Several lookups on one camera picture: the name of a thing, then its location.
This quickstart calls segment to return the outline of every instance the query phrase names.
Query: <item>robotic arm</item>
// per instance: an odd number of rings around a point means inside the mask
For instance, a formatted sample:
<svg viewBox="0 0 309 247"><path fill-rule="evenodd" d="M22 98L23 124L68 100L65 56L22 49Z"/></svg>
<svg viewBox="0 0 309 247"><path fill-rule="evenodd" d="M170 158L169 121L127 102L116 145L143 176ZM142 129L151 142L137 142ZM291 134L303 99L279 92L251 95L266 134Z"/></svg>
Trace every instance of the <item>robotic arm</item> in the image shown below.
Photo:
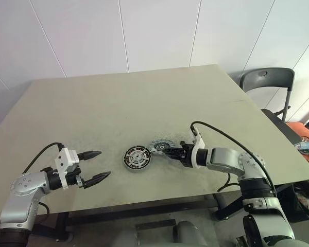
<svg viewBox="0 0 309 247"><path fill-rule="evenodd" d="M85 181L81 178L79 161L101 154L60 148L55 158L57 169L47 167L40 172L24 173L11 184L10 197L0 215L0 246L26 246L38 214L40 199L52 191L78 184L88 188L105 179L111 172L103 172Z"/></svg>
<svg viewBox="0 0 309 247"><path fill-rule="evenodd" d="M235 174L241 187L244 210L249 213L243 219L249 245L291 246L290 240L295 238L293 230L265 169L258 164L261 162L264 167L264 159L256 154L229 148L205 149L202 137L195 127L192 127L192 137L193 144L181 142L182 148L167 148L163 152L168 157L181 161L185 167L204 166L209 170ZM296 242L296 246L309 246L297 240L294 244Z"/></svg>

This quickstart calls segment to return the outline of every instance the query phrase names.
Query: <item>gray plastic chair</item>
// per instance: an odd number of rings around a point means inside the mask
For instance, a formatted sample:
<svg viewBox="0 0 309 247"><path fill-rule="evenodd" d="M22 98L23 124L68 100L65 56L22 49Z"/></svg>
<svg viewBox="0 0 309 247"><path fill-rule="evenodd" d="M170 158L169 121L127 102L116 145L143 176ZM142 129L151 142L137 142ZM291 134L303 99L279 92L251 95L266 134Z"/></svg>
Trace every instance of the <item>gray plastic chair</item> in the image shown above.
<svg viewBox="0 0 309 247"><path fill-rule="evenodd" d="M240 82L240 87L244 92L259 87L275 86L286 87L287 95L285 107L276 113L267 109L262 109L262 112L276 125L276 127L289 139L292 144L299 143L301 138L285 124L290 94L293 88L294 71L290 68L259 68L243 74Z"/></svg>

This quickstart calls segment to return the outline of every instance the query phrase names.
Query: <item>table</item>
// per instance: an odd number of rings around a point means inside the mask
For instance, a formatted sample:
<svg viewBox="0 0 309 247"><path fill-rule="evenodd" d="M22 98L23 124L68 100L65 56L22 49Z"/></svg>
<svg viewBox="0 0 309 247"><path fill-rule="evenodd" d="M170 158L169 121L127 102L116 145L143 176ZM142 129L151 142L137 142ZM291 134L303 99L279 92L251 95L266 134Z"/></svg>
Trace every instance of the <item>table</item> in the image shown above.
<svg viewBox="0 0 309 247"><path fill-rule="evenodd" d="M78 152L102 151L81 162L85 179L112 171L91 188L72 186L43 198L52 213L215 193L226 174L185 168L164 157L154 157L142 173L123 165L125 151L134 145L157 138L190 143L194 120L224 130L260 154L275 184L309 179L307 161L218 65L47 79L33 82L0 124L0 212L10 183L51 142ZM210 129L199 130L207 147L240 150ZM56 155L53 147L30 171L54 167Z"/></svg>

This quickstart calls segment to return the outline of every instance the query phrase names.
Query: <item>orange object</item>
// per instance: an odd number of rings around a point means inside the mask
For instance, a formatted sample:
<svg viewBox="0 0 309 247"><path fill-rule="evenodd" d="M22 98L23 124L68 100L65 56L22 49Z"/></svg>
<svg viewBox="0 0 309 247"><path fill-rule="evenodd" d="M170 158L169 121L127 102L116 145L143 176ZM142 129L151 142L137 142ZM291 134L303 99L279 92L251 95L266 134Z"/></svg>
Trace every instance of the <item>orange object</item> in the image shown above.
<svg viewBox="0 0 309 247"><path fill-rule="evenodd" d="M299 136L309 137L309 129L307 129L301 122L287 122L286 123ZM309 155L303 154L303 157L309 162Z"/></svg>

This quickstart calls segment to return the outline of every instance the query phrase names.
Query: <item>white wall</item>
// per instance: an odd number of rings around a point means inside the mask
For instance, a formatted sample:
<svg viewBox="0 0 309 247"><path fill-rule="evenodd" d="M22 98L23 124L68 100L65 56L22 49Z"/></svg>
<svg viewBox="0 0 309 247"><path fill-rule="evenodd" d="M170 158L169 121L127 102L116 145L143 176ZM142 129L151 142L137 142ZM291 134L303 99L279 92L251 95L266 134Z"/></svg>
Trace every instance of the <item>white wall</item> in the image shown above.
<svg viewBox="0 0 309 247"><path fill-rule="evenodd" d="M212 63L293 68L287 119L306 121L309 0L0 0L0 122L31 80ZM275 111L286 92L249 94Z"/></svg>

